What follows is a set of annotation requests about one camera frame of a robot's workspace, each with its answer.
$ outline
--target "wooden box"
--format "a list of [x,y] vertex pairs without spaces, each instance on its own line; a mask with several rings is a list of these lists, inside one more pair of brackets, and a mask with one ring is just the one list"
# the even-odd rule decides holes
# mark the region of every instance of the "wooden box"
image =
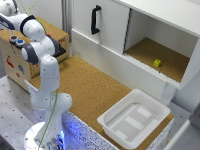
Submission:
[[[58,41],[61,47],[66,50],[66,53],[57,57],[58,62],[62,62],[63,60],[67,59],[69,57],[69,35],[47,21],[41,18],[37,19],[45,27],[46,33],[50,34],[55,40]],[[20,39],[25,40],[26,43],[31,42],[29,38],[23,36],[18,31],[14,31],[14,35],[17,35]],[[10,36],[11,33],[7,29],[0,31],[0,51],[5,71],[10,78],[27,90],[24,79],[29,81],[30,79],[39,75],[40,68],[38,64],[32,65],[23,59],[21,49],[17,48],[13,44],[10,44]]]

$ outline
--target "handle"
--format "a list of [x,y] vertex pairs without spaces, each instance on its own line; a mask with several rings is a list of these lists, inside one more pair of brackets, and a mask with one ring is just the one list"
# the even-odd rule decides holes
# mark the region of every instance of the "handle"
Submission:
[[96,12],[101,10],[101,7],[96,5],[96,8],[94,8],[92,10],[92,26],[91,26],[91,31],[92,31],[92,35],[98,33],[100,30],[96,28]]
[[62,55],[64,53],[66,53],[66,50],[60,46],[59,47],[59,52],[54,54],[53,57],[57,58],[57,57],[59,57],[60,55]]

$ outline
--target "small yellow cube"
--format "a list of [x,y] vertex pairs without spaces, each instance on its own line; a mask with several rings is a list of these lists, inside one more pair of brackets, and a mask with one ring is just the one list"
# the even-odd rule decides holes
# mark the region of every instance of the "small yellow cube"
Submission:
[[154,66],[159,67],[160,64],[161,64],[161,60],[156,59],[156,60],[154,61]]

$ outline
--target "white plastic bin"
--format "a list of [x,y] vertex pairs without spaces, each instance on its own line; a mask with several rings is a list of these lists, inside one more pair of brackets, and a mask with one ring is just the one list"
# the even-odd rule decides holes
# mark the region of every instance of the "white plastic bin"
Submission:
[[169,113],[169,108],[135,89],[102,114],[98,122],[122,147],[136,149]]

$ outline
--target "white robotic arm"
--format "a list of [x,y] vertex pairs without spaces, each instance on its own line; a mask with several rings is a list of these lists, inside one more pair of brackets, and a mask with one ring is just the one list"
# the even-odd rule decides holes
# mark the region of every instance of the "white robotic arm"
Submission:
[[[40,66],[41,86],[37,92],[31,95],[31,103],[32,107],[36,109],[46,110],[45,124],[38,132],[35,140],[42,142],[44,148],[40,150],[55,149],[55,147],[49,146],[55,144],[49,143],[53,141],[55,143],[55,139],[63,130],[62,113],[72,105],[72,97],[69,94],[58,93],[55,106],[56,93],[53,93],[53,91],[60,86],[60,75],[57,59],[52,56],[59,51],[59,44],[51,36],[45,35],[43,26],[34,16],[16,12],[15,0],[0,0],[0,24],[10,30],[21,31],[22,34],[32,40],[31,43],[22,47],[23,58],[33,65],[38,63]],[[63,146],[57,145],[56,147],[60,150],[65,149]]]

